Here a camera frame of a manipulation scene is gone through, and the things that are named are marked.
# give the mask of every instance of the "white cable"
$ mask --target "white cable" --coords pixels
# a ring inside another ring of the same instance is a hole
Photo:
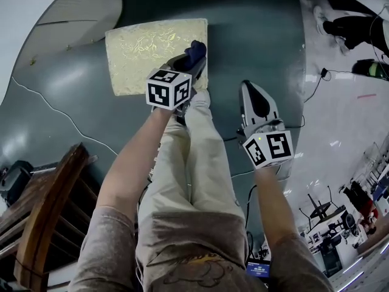
[[[143,286],[143,283],[142,283],[142,280],[140,279],[140,269],[138,266],[136,266],[135,268],[135,275],[136,277],[138,278],[138,281],[140,283],[140,285],[142,286],[142,288],[144,289],[144,286]]]
[[[94,141],[94,142],[96,142],[96,143],[101,144],[102,146],[105,146],[106,148],[108,148],[109,150],[111,150],[111,151],[117,156],[116,151],[114,151],[114,150],[113,150],[110,146],[108,146],[107,144],[105,144],[105,143],[103,143],[103,142],[100,142],[100,141],[94,139],[93,137],[89,137],[89,136],[86,136],[85,134],[83,134],[83,133],[80,131],[80,129],[77,128],[77,126],[76,126],[76,124],[74,123],[73,119],[72,119],[68,114],[66,114],[66,113],[64,113],[63,111],[60,111],[60,110],[58,110],[58,109],[55,109],[52,105],[50,105],[50,103],[44,98],[44,96],[43,96],[41,93],[39,93],[39,92],[37,92],[37,91],[34,91],[34,90],[31,90],[31,89],[29,89],[28,87],[26,87],[26,86],[24,86],[24,85],[21,85],[20,83],[18,83],[18,82],[15,80],[15,78],[14,78],[13,76],[12,76],[12,80],[13,80],[18,86],[21,86],[22,88],[24,88],[24,89],[26,89],[26,90],[28,90],[28,91],[30,91],[30,92],[33,92],[33,93],[35,93],[35,94],[38,94],[38,95],[44,100],[44,102],[45,102],[52,110],[54,110],[54,111],[56,111],[56,112],[58,112],[58,113],[60,113],[60,114],[62,114],[62,115],[64,115],[64,116],[66,116],[66,117],[72,122],[72,124],[73,124],[73,126],[75,127],[75,129],[77,130],[77,132],[78,132],[83,138],[90,139],[91,141]]]
[[[385,10],[386,7],[388,7],[389,4],[385,3],[384,4],[384,7],[382,8],[382,10],[377,14],[377,16],[373,19],[373,21],[371,22],[371,25],[370,25],[370,30],[369,30],[369,37],[370,37],[370,43],[371,43],[371,46],[373,47],[373,51],[374,51],[374,54],[376,54],[376,57],[377,57],[377,60],[378,60],[378,63],[380,64],[382,70],[384,71],[384,74],[387,76],[387,79],[389,79],[388,75],[387,75],[387,72],[385,71],[384,67],[382,66],[381,64],[381,61],[379,60],[378,58],[378,55],[377,55],[377,52],[376,52],[376,48],[374,47],[373,45],[373,40],[371,39],[371,28],[373,27],[373,24],[374,22],[376,21],[376,19],[379,17],[379,15]]]
[[[254,172],[254,170],[243,172],[243,173],[239,173],[239,174],[235,174],[235,175],[231,176],[231,179],[236,178],[237,176],[246,175],[246,174],[250,174],[250,173],[253,173],[253,172]]]
[[[279,172],[281,171],[281,168],[282,168],[282,163],[280,164],[280,167],[278,168],[277,172],[275,172],[276,175],[279,174]]]

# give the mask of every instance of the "human leg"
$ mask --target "human leg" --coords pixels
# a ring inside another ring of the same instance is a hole
[[[387,52],[387,45],[382,28],[382,18],[371,16],[346,16],[337,18],[333,24],[338,31],[342,31],[342,37],[350,39],[349,45],[356,47],[361,42],[366,42]]]
[[[358,197],[355,194],[355,192],[353,192],[349,188],[345,188],[343,190],[343,193],[348,197],[348,199],[350,200],[351,204],[357,209],[357,211],[360,211],[361,205],[359,203]]]
[[[351,190],[353,190],[357,195],[360,204],[366,204],[371,201],[367,192],[362,189],[358,182],[354,181],[351,183]]]
[[[326,33],[345,39],[344,45],[352,50],[362,42],[368,42],[368,29],[371,20],[363,16],[346,16],[333,22],[325,21],[323,29]]]
[[[171,118],[160,143],[153,182],[149,185],[139,207],[139,222],[156,212],[195,210],[188,201],[185,179],[188,133],[181,124]]]
[[[201,211],[225,212],[244,219],[233,191],[224,142],[213,125],[209,106],[208,91],[199,91],[185,115],[191,138],[191,203]]]

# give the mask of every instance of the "person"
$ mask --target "person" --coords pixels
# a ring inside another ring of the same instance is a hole
[[[366,42],[380,49],[389,57],[388,21],[372,16],[344,16],[329,21],[319,5],[314,7],[314,17],[317,22],[317,30],[322,35],[335,36],[343,54]]]
[[[125,145],[102,184],[69,291],[133,291],[134,274],[144,291],[266,291],[245,272],[245,216],[209,106],[208,91],[199,91],[185,113],[187,128],[156,108]],[[137,204],[158,148],[135,248]],[[257,170],[255,182],[272,253],[269,288],[333,291],[297,234],[274,170]]]
[[[356,181],[351,183],[351,188],[342,187],[342,189],[356,210],[362,215],[362,219],[358,221],[358,224],[365,228],[368,235],[375,233],[374,220],[378,218],[378,210],[374,206],[373,200]]]

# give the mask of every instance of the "yellow cushion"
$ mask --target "yellow cushion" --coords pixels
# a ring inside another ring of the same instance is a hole
[[[105,33],[109,73],[116,96],[144,94],[146,77],[172,57],[184,53],[193,40],[207,45],[206,19],[175,19],[137,24]],[[206,89],[205,67],[194,88]]]

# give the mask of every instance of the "white cube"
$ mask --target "white cube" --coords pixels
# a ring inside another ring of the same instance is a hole
[[[243,148],[256,169],[294,157],[290,131],[255,133],[245,141]]]
[[[147,77],[146,103],[174,110],[190,98],[191,86],[190,74],[153,69]]]

